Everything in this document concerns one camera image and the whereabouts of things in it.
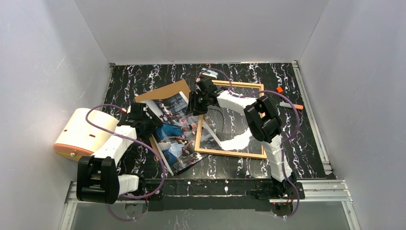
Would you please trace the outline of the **printed colour photo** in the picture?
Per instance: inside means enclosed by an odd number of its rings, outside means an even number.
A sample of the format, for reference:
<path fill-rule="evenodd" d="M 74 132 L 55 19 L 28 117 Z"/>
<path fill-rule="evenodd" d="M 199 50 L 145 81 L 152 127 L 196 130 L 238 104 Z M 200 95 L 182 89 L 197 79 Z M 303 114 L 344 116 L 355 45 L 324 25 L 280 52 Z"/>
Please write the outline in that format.
<path fill-rule="evenodd" d="M 171 175 L 175 175 L 206 158 L 195 151 L 198 116 L 187 114 L 188 100 L 183 92 L 165 99 L 144 100 L 163 125 L 153 133 L 153 143 Z"/>

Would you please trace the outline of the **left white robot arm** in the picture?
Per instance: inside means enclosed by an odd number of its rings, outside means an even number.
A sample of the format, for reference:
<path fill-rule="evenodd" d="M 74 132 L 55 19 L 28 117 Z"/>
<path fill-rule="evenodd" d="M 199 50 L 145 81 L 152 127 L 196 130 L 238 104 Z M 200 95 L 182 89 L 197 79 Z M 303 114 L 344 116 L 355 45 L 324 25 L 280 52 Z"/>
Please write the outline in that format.
<path fill-rule="evenodd" d="M 163 123 L 146 103 L 132 103 L 127 109 L 118 107 L 124 114 L 116 125 L 115 131 L 110 131 L 89 120 L 89 115 L 96 110 L 90 109 L 86 122 L 111 136 L 90 156 L 82 156 L 78 161 L 76 196 L 79 201 L 114 204 L 119 196 L 129 199 L 148 198 L 158 192 L 164 185 L 166 176 L 163 175 L 155 190 L 134 196 L 131 193 L 138 190 L 141 175 L 117 173 L 117 162 L 133 143 L 144 146 L 158 158 L 162 171 L 166 165 L 159 153 L 149 145 L 137 140 L 137 136 L 152 135 Z"/>

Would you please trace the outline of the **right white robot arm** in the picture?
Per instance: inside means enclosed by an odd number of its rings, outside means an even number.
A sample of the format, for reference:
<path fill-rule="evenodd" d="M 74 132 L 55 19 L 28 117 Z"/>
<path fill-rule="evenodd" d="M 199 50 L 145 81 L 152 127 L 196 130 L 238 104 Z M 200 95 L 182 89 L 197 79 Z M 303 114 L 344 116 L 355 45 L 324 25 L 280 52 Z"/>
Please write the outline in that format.
<path fill-rule="evenodd" d="M 259 141 L 266 152 L 275 182 L 293 184 L 293 171 L 286 161 L 282 148 L 282 121 L 267 96 L 254 98 L 218 88 L 210 78 L 196 81 L 196 90 L 189 94 L 187 113 L 202 116 L 210 105 L 226 108 L 244 116 L 252 137 Z"/>

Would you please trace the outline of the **brown cardboard backing board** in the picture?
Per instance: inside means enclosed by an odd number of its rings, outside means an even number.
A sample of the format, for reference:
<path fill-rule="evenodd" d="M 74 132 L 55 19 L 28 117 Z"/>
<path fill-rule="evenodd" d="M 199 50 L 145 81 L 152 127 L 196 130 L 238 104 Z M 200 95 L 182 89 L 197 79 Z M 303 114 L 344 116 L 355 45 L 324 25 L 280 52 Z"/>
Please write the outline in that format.
<path fill-rule="evenodd" d="M 182 92 L 186 98 L 189 98 L 190 88 L 185 80 L 180 80 L 158 89 L 146 92 L 135 97 L 135 102 L 140 103 L 144 100 L 167 99 L 179 92 Z"/>

